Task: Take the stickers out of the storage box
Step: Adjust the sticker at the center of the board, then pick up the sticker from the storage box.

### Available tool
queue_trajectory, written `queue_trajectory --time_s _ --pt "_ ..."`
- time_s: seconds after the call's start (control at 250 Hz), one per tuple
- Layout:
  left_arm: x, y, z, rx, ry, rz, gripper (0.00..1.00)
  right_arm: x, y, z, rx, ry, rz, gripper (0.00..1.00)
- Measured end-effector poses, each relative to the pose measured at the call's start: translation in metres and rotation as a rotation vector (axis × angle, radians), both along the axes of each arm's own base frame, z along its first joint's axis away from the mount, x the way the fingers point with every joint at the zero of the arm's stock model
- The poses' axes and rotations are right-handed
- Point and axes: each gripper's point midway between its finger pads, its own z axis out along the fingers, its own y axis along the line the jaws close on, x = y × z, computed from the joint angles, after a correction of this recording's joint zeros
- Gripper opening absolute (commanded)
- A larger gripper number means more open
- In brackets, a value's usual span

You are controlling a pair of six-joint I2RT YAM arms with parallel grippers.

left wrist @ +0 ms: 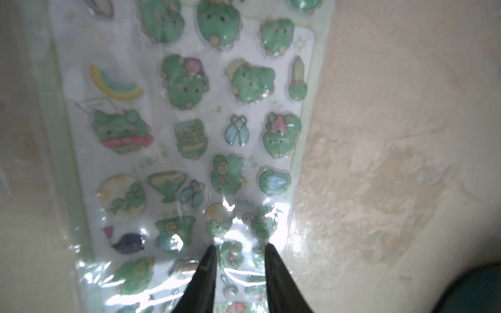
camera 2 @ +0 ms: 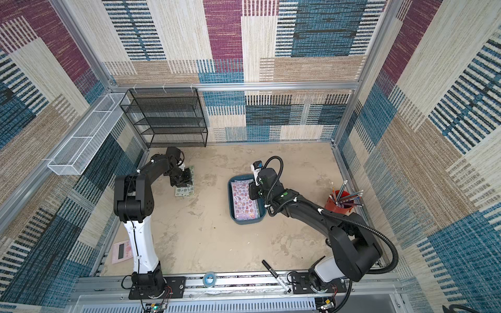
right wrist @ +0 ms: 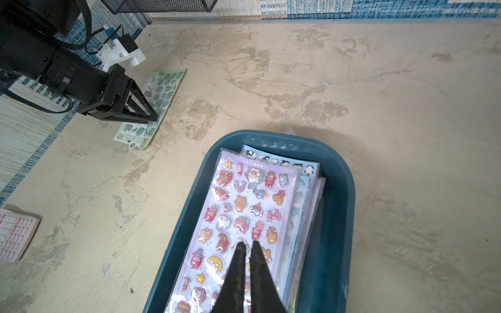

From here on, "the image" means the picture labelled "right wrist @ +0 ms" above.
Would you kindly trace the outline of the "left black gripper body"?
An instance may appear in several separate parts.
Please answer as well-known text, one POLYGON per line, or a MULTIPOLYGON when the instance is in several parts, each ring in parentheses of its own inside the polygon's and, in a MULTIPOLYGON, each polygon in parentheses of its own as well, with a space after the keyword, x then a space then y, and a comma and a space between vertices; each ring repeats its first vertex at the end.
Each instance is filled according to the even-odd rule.
POLYGON ((108 121, 134 121, 134 80, 118 66, 104 73, 82 60, 55 58, 50 65, 50 88, 80 103, 78 113, 108 121))

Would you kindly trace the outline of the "light blue sticker sheet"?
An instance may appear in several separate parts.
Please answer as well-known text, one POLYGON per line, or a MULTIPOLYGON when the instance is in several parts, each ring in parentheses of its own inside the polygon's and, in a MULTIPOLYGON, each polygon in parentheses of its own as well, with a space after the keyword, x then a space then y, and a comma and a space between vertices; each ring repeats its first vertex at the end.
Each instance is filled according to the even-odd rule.
POLYGON ((299 271, 309 224, 313 219, 319 188, 323 184, 323 178, 318 175, 301 175, 293 193, 282 255, 275 279, 275 287, 285 309, 289 308, 292 300, 293 285, 299 271))

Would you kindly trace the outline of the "green sticker sheet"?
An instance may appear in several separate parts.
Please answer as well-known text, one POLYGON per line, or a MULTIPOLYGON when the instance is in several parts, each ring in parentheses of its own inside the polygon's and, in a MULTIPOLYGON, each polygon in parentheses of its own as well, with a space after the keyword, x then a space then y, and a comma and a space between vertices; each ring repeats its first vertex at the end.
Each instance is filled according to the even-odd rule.
POLYGON ((146 124, 122 123, 114 141, 125 144, 129 149, 145 150, 166 115, 186 71, 186 69, 177 71, 155 69, 143 86, 142 92, 157 113, 157 121, 146 124))

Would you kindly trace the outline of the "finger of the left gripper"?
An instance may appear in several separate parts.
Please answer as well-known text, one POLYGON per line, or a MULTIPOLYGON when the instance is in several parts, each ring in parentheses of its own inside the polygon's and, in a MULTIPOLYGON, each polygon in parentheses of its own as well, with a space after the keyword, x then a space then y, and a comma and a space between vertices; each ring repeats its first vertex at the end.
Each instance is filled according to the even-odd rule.
POLYGON ((133 123, 149 123, 158 121, 158 113, 146 99, 146 96, 134 80, 127 84, 129 96, 126 101, 128 116, 133 123))

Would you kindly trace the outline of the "teal plastic storage box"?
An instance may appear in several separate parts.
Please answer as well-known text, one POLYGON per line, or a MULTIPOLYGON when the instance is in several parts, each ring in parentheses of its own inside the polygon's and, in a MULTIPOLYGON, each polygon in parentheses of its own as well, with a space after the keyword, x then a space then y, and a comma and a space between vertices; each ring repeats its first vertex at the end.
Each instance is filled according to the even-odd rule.
POLYGON ((326 144, 258 130, 207 152, 160 264, 145 312, 209 312, 239 244, 259 242, 283 308, 344 312, 355 186, 326 144))

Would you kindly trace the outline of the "pink purple sticker sheet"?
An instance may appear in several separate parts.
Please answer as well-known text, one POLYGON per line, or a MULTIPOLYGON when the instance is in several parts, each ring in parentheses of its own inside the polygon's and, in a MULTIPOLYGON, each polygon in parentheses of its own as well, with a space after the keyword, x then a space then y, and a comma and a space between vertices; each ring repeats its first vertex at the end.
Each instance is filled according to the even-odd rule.
POLYGON ((165 312, 209 312, 238 243, 262 247, 273 282, 300 174, 222 149, 165 312))

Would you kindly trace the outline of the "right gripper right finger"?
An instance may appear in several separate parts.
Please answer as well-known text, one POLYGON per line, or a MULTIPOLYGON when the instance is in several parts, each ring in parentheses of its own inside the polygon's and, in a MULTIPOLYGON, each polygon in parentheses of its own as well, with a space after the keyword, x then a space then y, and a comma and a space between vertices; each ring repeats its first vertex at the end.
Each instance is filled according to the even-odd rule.
POLYGON ((287 310, 275 289, 262 247, 258 241, 253 241, 251 248, 250 274, 251 312, 286 313, 287 310))

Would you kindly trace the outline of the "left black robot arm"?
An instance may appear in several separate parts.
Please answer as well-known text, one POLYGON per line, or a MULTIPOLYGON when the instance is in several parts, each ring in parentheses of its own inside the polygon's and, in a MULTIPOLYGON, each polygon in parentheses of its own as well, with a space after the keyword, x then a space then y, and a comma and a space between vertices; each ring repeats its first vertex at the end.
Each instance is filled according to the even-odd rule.
POLYGON ((154 122, 158 114, 119 65, 100 70, 75 52, 93 36, 87 1, 2 1, 1 69, 38 81, 103 121, 154 122))

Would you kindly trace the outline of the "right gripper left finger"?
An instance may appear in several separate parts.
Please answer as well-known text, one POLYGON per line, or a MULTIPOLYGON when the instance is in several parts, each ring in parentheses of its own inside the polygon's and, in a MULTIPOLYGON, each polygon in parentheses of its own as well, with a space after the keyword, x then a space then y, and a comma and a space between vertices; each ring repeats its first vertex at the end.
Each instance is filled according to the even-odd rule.
POLYGON ((212 313, 244 312, 246 255, 245 244, 238 243, 219 296, 211 310, 212 313))

